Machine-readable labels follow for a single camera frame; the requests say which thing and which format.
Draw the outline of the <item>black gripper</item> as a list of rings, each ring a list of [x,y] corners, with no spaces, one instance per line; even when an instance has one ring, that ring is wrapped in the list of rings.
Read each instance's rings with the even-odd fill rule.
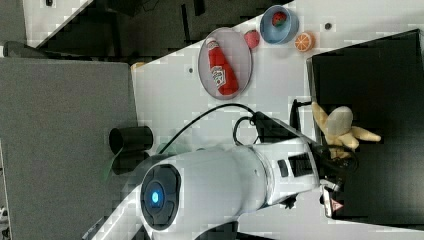
[[[311,151],[321,178],[346,176],[359,167],[356,153],[346,146],[312,143]]]

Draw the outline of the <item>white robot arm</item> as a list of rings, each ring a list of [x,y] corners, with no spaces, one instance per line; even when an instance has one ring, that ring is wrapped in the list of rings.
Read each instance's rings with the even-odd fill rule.
[[[242,215],[320,186],[328,148],[261,112],[253,122],[258,144],[150,157],[82,240],[235,240]]]

